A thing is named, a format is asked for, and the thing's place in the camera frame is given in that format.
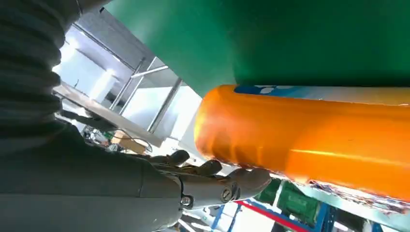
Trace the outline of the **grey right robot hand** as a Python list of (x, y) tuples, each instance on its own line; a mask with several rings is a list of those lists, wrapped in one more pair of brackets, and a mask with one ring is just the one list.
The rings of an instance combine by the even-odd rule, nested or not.
[(165, 174), (155, 161), (88, 145), (77, 128), (0, 129), (0, 229), (3, 232), (155, 232), (182, 216), (181, 198), (199, 206), (253, 197), (271, 181), (264, 169), (222, 180)]

